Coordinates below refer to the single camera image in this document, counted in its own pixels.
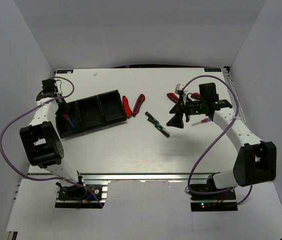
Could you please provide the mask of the aluminium front rail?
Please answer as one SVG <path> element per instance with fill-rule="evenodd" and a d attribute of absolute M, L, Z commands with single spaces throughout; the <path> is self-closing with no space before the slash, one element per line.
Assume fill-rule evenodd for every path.
<path fill-rule="evenodd" d="M 187 180 L 188 173 L 112 173 L 112 174 L 81 174 L 85 180 Z"/>

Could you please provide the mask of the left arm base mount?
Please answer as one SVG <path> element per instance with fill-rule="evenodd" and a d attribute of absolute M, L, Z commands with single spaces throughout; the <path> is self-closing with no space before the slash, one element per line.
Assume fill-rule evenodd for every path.
<path fill-rule="evenodd" d="M 87 187 L 93 192 L 96 198 L 99 201 L 102 200 L 103 194 L 103 185 L 101 184 L 88 184 Z M 57 200 L 61 202 L 69 201 L 83 201 L 86 202 L 96 202 L 94 196 L 91 195 L 91 192 L 83 187 L 70 186 L 70 187 L 60 187 L 58 190 Z"/>

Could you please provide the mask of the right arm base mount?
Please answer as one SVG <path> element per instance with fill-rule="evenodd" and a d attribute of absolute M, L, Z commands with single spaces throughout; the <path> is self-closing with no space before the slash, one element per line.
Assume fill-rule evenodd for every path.
<path fill-rule="evenodd" d="M 237 200 L 234 191 L 221 194 L 201 195 L 194 194 L 185 188 L 190 195 L 191 212 L 227 212 L 237 211 Z"/>

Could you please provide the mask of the blue label left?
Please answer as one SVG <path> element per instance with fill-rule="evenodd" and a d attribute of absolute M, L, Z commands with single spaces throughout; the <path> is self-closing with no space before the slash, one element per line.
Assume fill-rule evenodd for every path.
<path fill-rule="evenodd" d="M 57 74 L 72 74 L 73 70 L 72 69 L 58 69 L 56 73 Z"/>

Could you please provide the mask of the black three-compartment tray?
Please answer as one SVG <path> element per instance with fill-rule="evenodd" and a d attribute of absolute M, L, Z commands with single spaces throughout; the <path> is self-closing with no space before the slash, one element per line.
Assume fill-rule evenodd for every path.
<path fill-rule="evenodd" d="M 56 116 L 56 129 L 62 139 L 127 120 L 118 90 L 75 100 L 68 105 L 69 117 L 77 129 L 71 129 L 62 115 Z"/>

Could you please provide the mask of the blue red screwdriver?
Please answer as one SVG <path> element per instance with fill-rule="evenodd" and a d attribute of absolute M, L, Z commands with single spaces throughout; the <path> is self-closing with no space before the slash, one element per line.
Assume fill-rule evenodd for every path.
<path fill-rule="evenodd" d="M 205 123 L 208 123 L 208 122 L 211 122 L 212 120 L 210 118 L 205 118 L 203 120 L 200 120 L 198 122 L 195 122 L 193 124 L 191 124 L 191 126 L 196 126 L 196 125 L 200 125 L 200 124 L 205 124 Z"/>
<path fill-rule="evenodd" d="M 73 120 L 69 117 L 69 114 L 65 113 L 62 115 L 63 118 L 67 121 L 67 123 L 69 124 L 69 126 L 71 127 L 72 130 L 77 129 L 76 124 L 73 122 Z"/>

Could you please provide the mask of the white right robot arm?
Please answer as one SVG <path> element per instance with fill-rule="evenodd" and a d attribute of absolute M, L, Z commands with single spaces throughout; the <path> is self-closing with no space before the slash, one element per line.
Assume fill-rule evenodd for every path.
<path fill-rule="evenodd" d="M 220 127 L 237 150 L 238 156 L 231 170 L 214 174 L 206 187 L 207 195 L 216 200 L 225 189 L 237 186 L 246 187 L 276 178 L 277 147 L 254 135 L 248 127 L 237 118 L 233 106 L 226 99 L 220 99 L 215 83 L 199 85 L 201 100 L 188 100 L 182 85 L 176 86 L 175 92 L 180 97 L 169 111 L 173 117 L 167 126 L 182 129 L 184 122 L 192 115 L 206 115 Z"/>

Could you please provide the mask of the blue label right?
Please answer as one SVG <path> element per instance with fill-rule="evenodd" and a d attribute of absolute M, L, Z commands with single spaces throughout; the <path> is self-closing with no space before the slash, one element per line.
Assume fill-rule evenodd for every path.
<path fill-rule="evenodd" d="M 208 73 L 214 73 L 214 72 L 221 72 L 222 70 L 220 68 L 204 68 L 204 71 Z"/>

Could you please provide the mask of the red black utility knife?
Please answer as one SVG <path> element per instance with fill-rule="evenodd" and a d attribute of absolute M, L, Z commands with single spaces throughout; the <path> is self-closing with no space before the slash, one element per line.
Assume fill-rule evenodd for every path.
<path fill-rule="evenodd" d="M 126 117 L 129 119 L 132 117 L 133 112 L 130 108 L 128 98 L 125 95 L 122 97 L 122 102 L 123 102 Z"/>

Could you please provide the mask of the green black precision screwdriver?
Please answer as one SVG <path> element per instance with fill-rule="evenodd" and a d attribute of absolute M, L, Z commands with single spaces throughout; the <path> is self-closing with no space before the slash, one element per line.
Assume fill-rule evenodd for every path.
<path fill-rule="evenodd" d="M 155 120 L 154 118 L 148 118 L 148 121 L 150 123 L 152 123 L 154 125 L 155 128 L 159 129 L 159 130 L 164 130 L 165 128 L 162 127 L 159 122 L 157 120 Z"/>
<path fill-rule="evenodd" d="M 145 112 L 145 115 L 146 115 L 150 120 L 152 120 L 152 121 L 158 123 L 158 121 L 157 121 L 148 111 Z"/>
<path fill-rule="evenodd" d="M 161 132 L 165 137 L 169 138 L 170 137 L 170 133 L 168 131 L 166 131 L 165 128 L 163 128 L 160 124 L 156 124 L 155 128 Z"/>

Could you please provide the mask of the blue label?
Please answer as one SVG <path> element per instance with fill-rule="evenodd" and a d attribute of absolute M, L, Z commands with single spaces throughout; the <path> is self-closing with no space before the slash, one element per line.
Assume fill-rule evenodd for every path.
<path fill-rule="evenodd" d="M 221 72 L 222 70 L 220 68 L 204 68 L 204 71 L 208 73 L 214 73 L 214 72 Z"/>
<path fill-rule="evenodd" d="M 58 69 L 56 73 L 57 74 L 72 74 L 73 70 L 72 69 Z"/>

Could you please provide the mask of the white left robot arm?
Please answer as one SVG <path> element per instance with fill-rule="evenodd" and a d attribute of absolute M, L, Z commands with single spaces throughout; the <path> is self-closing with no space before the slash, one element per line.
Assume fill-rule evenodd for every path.
<path fill-rule="evenodd" d="M 47 170 L 60 178 L 59 185 L 80 200 L 86 195 L 82 176 L 64 159 L 64 148 L 56 129 L 56 118 L 69 121 L 70 106 L 62 98 L 56 80 L 42 81 L 42 91 L 36 97 L 37 109 L 27 127 L 20 129 L 21 141 L 32 166 Z"/>

